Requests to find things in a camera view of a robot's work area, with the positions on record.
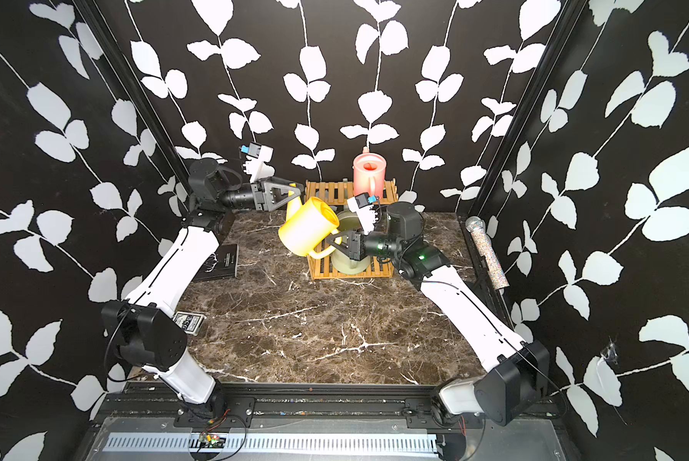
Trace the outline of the pink plastic watering can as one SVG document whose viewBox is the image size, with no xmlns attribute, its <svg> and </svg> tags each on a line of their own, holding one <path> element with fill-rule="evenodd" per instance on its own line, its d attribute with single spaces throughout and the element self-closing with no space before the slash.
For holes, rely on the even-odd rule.
<svg viewBox="0 0 689 461">
<path fill-rule="evenodd" d="M 353 193 L 367 193 L 371 197 L 384 198 L 387 162 L 381 155 L 364 147 L 353 161 Z"/>
</svg>

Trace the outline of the yellow plastic watering can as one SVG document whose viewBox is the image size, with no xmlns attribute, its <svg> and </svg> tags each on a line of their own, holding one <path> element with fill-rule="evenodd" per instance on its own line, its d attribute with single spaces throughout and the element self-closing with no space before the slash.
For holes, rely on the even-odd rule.
<svg viewBox="0 0 689 461">
<path fill-rule="evenodd" d="M 312 197 L 302 203 L 294 191 L 288 193 L 291 201 L 287 203 L 286 222 L 278 230 L 281 242 L 295 255 L 324 259 L 336 248 L 329 245 L 321 251 L 316 248 L 327 236 L 334 236 L 334 242 L 342 243 L 338 226 L 340 221 L 336 213 L 318 197 Z"/>
</svg>

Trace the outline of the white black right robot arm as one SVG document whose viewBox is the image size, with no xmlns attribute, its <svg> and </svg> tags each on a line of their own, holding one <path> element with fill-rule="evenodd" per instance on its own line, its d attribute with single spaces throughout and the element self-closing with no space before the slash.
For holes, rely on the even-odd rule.
<svg viewBox="0 0 689 461">
<path fill-rule="evenodd" d="M 442 413 L 479 412 L 507 426 L 548 393 L 550 354 L 501 322 L 462 280 L 446 255 L 423 239 L 424 219 L 408 202 L 386 208 L 385 232 L 375 230 L 376 205 L 368 194 L 348 199 L 360 230 L 328 243 L 350 259 L 388 259 L 394 270 L 433 302 L 463 334 L 485 370 L 481 378 L 456 378 L 438 388 Z"/>
</svg>

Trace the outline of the wooden slatted two-tier shelf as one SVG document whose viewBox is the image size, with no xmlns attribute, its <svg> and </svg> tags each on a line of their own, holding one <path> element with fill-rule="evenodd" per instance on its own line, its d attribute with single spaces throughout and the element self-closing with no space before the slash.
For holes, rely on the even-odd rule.
<svg viewBox="0 0 689 461">
<path fill-rule="evenodd" d="M 355 230 L 359 221 L 354 212 L 349 212 L 346 201 L 354 196 L 352 182 L 309 182 L 305 184 L 305 198 L 318 197 L 329 207 L 338 209 L 341 220 L 340 230 Z M 308 257 L 312 280 L 335 279 L 376 279 L 392 278 L 394 266 L 390 262 L 379 262 L 375 257 L 361 261 L 349 259 L 340 251 L 335 251 L 323 259 Z"/>
</svg>

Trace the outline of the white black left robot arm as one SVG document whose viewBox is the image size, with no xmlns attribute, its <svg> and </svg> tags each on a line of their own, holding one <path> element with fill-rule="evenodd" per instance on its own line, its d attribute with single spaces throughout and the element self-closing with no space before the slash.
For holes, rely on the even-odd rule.
<svg viewBox="0 0 689 461">
<path fill-rule="evenodd" d="M 188 335 L 174 320 L 177 304 L 225 241 L 236 211 L 277 211 L 300 197 L 303 186 L 275 177 L 244 182 L 215 159 L 193 161 L 188 182 L 190 211 L 170 250 L 129 295 L 103 306 L 109 334 L 104 359 L 157 375 L 187 405 L 217 411 L 224 399 L 215 378 L 189 352 Z"/>
</svg>

